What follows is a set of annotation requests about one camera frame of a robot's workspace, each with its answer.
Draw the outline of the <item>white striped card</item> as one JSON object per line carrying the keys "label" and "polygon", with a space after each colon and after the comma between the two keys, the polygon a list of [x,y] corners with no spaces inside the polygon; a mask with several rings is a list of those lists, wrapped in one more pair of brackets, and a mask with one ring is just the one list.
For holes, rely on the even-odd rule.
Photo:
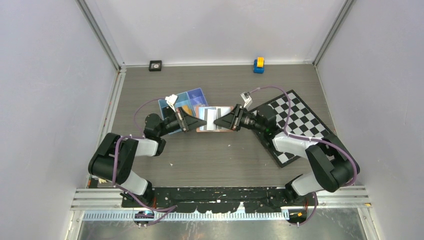
{"label": "white striped card", "polygon": [[228,122],[226,120],[226,115],[231,112],[232,108],[230,106],[220,106],[216,108],[216,119],[214,123],[225,124]]}
{"label": "white striped card", "polygon": [[216,125],[214,124],[214,121],[217,117],[216,109],[216,107],[200,107],[198,109],[200,119],[207,121],[207,125],[201,126],[199,128],[200,131],[213,132],[216,130]]}

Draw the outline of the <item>yellow VIP card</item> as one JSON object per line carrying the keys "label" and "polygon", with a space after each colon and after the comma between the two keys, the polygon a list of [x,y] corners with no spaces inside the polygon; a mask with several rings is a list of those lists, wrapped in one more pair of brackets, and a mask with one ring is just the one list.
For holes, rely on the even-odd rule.
{"label": "yellow VIP card", "polygon": [[191,108],[188,105],[183,105],[181,107],[187,114],[192,115],[193,111],[191,110]]}

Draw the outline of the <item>orange leather card holder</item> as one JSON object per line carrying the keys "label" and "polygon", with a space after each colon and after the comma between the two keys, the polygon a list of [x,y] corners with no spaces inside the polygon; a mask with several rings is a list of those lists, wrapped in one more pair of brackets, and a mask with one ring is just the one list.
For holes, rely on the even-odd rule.
{"label": "orange leather card holder", "polygon": [[230,129],[218,126],[214,123],[220,117],[231,112],[231,106],[196,106],[195,115],[197,118],[206,121],[206,125],[198,127],[198,133],[223,133],[230,132]]}

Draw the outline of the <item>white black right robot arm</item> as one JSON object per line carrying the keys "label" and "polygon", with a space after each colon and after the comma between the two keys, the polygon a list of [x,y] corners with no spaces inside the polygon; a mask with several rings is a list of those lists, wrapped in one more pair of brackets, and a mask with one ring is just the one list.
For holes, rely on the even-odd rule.
{"label": "white black right robot arm", "polygon": [[261,105],[256,113],[251,113],[237,104],[214,124],[232,131],[241,128],[256,131],[273,150],[308,160],[311,172],[297,176],[283,190],[291,205],[299,205],[308,194],[322,190],[333,193],[356,181],[358,164],[337,136],[328,134],[325,138],[314,138],[289,133],[277,125],[275,111],[269,105]]}

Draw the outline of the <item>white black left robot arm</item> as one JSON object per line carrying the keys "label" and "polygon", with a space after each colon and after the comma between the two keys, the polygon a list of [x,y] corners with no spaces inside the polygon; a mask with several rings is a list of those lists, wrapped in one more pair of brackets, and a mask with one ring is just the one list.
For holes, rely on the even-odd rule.
{"label": "white black left robot arm", "polygon": [[151,113],[145,118],[143,137],[107,133],[88,164],[88,172],[133,193],[136,203],[148,207],[154,199],[152,183],[133,171],[135,158],[157,157],[166,146],[163,136],[177,130],[192,131],[206,124],[207,121],[190,115],[182,107],[165,119]]}

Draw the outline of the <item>blue purple drawer organizer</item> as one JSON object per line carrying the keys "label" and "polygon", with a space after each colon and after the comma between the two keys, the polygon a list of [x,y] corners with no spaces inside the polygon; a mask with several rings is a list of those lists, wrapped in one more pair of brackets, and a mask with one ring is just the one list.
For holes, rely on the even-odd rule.
{"label": "blue purple drawer organizer", "polygon": [[[160,112],[163,119],[167,118],[170,114],[174,112],[169,107],[166,100],[160,99],[158,100],[158,104],[159,104]],[[202,89],[195,88],[195,89],[188,90],[182,93],[178,93],[174,106],[176,108],[187,106],[191,110],[191,112],[194,114],[196,107],[208,107],[209,105],[207,103],[206,97]]]}

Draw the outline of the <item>blue yellow toy block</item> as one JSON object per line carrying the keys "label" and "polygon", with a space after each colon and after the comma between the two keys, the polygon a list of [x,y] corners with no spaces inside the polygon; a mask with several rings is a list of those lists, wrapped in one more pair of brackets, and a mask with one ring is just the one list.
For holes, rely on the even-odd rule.
{"label": "blue yellow toy block", "polygon": [[256,74],[263,74],[265,71],[265,59],[257,57],[253,62],[253,72]]}

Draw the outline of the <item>small black square box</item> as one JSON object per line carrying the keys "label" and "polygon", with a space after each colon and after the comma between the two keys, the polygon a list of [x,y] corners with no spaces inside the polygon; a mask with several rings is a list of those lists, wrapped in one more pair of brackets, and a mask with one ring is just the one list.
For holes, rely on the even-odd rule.
{"label": "small black square box", "polygon": [[148,70],[150,72],[160,72],[162,70],[163,62],[161,60],[150,60]]}

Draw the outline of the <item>black white chessboard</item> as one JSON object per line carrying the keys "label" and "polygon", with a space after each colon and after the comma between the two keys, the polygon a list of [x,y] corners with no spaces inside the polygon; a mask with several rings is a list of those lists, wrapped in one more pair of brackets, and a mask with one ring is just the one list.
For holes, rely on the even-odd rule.
{"label": "black white chessboard", "polygon": [[[291,102],[290,119],[287,125],[289,133],[313,138],[323,138],[333,133],[294,90],[289,90],[287,93]],[[288,115],[287,97],[281,94],[265,102],[264,105],[268,105],[274,110],[276,125],[282,129]],[[278,152],[272,147],[268,147],[262,139],[260,142],[280,168],[284,168],[300,158],[292,153]]]}

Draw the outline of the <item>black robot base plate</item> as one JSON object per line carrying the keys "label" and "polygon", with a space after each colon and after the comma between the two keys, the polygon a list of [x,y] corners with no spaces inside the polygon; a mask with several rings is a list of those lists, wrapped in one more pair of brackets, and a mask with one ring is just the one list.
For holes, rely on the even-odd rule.
{"label": "black robot base plate", "polygon": [[143,195],[124,191],[124,208],[148,206],[166,213],[234,213],[244,209],[248,214],[277,213],[282,207],[299,207],[302,211],[317,207],[316,196],[298,196],[285,188],[260,187],[154,187]]}

